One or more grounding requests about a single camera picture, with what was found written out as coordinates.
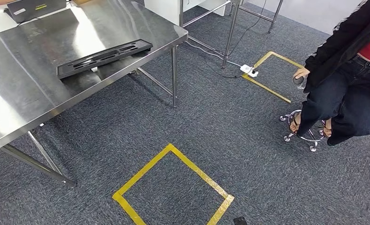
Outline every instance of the black jeans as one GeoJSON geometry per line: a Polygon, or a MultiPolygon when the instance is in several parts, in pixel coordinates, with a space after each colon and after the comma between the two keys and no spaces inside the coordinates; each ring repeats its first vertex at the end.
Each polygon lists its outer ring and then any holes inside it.
{"type": "Polygon", "coordinates": [[[330,146],[370,134],[370,62],[355,56],[311,91],[303,102],[297,135],[303,136],[317,121],[329,118],[330,146]]]}

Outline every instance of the foot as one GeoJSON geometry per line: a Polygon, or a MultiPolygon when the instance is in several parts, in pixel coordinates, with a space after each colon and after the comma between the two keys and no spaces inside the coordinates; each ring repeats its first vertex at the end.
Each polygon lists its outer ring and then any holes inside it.
{"type": "Polygon", "coordinates": [[[290,123],[290,130],[293,133],[297,133],[299,129],[299,124],[301,123],[301,113],[297,113],[293,119],[293,121],[290,123]]]}
{"type": "Polygon", "coordinates": [[[324,136],[331,137],[332,131],[331,131],[331,119],[326,120],[326,125],[323,128],[324,136]]]}

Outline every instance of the yellow tape square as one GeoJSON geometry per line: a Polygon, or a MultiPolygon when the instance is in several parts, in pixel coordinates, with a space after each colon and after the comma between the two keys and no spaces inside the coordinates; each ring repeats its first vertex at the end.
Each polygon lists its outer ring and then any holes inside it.
{"type": "MultiPolygon", "coordinates": [[[[280,58],[280,59],[282,59],[282,60],[284,60],[284,61],[287,61],[287,62],[289,62],[289,63],[293,64],[293,65],[294,65],[294,66],[296,66],[296,67],[303,68],[303,66],[302,66],[302,65],[300,65],[300,64],[298,64],[298,63],[296,63],[296,62],[294,62],[294,61],[292,61],[292,60],[290,60],[290,59],[287,59],[286,57],[284,57],[284,56],[282,56],[282,55],[279,55],[279,54],[277,54],[277,53],[275,53],[275,52],[268,52],[266,55],[264,55],[264,57],[262,57],[260,60],[258,60],[258,62],[257,62],[257,63],[255,63],[255,64],[254,64],[254,68],[259,67],[259,66],[260,66],[263,62],[265,62],[265,61],[266,61],[266,60],[267,60],[271,55],[274,55],[274,56],[276,56],[276,57],[278,57],[278,58],[280,58]]],[[[248,74],[244,73],[244,74],[242,75],[242,77],[243,77],[244,79],[246,79],[246,80],[248,80],[248,81],[251,81],[251,82],[253,82],[254,84],[256,84],[256,85],[258,85],[258,86],[262,87],[263,89],[265,89],[265,90],[267,90],[267,91],[271,92],[272,94],[274,94],[274,95],[276,95],[277,97],[279,97],[279,98],[283,99],[284,101],[286,101],[286,102],[288,102],[288,103],[291,103],[291,101],[290,101],[288,98],[286,98],[286,97],[282,96],[281,94],[277,93],[276,91],[271,90],[271,89],[270,89],[270,88],[268,88],[267,86],[265,86],[265,85],[263,85],[263,84],[261,84],[261,83],[257,82],[256,80],[252,79],[251,77],[249,77],[249,76],[248,76],[248,74]]]]}
{"type": "Polygon", "coordinates": [[[148,172],[160,159],[162,159],[169,152],[174,153],[182,162],[184,162],[189,168],[195,171],[207,184],[209,184],[216,192],[218,192],[225,200],[215,212],[213,217],[209,220],[207,225],[215,225],[221,219],[222,215],[225,213],[226,209],[230,206],[233,196],[229,195],[224,191],[213,179],[211,179],[207,174],[205,174],[200,168],[198,168],[191,160],[189,160],[182,152],[180,152],[174,145],[167,145],[159,154],[157,154],[149,163],[147,163],[138,173],[136,173],[126,184],[124,184],[113,196],[112,198],[117,201],[121,207],[126,211],[130,218],[134,221],[136,225],[146,225],[141,219],[138,213],[131,207],[127,200],[123,197],[123,194],[131,188],[146,172],[148,172]]]}

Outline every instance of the phone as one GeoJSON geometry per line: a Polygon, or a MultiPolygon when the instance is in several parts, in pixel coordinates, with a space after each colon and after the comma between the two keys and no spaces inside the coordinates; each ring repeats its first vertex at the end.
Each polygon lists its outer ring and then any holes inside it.
{"type": "Polygon", "coordinates": [[[244,217],[234,218],[233,222],[235,225],[247,225],[247,221],[244,217]]]}

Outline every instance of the gray carpet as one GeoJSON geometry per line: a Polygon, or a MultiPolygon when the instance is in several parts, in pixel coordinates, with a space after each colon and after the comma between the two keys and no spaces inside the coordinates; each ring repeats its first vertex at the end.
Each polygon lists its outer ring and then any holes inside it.
{"type": "MultiPolygon", "coordinates": [[[[195,8],[185,19],[203,12],[195,8]]],[[[240,12],[234,40],[255,21],[240,12]]],[[[209,15],[188,29],[223,50],[229,25],[228,16],[209,15]]],[[[251,65],[272,50],[302,63],[328,36],[281,16],[273,33],[268,27],[261,20],[230,59],[251,65]]],[[[218,59],[185,43],[178,57],[178,108],[144,76],[127,76],[34,130],[76,188],[0,152],[0,224],[131,225],[111,196],[173,143],[235,197],[220,225],[239,216],[250,225],[370,225],[370,136],[316,153],[301,140],[283,141],[278,117],[304,99],[291,81],[294,66],[270,58],[257,78],[293,101],[287,104],[245,79],[222,77],[218,59]]],[[[144,66],[167,84],[169,68],[168,54],[144,66]]],[[[241,75],[235,66],[224,74],[241,75]]],[[[43,160],[27,136],[13,145],[43,160]]],[[[223,201],[172,153],[124,197],[149,225],[203,225],[223,201]]]]}

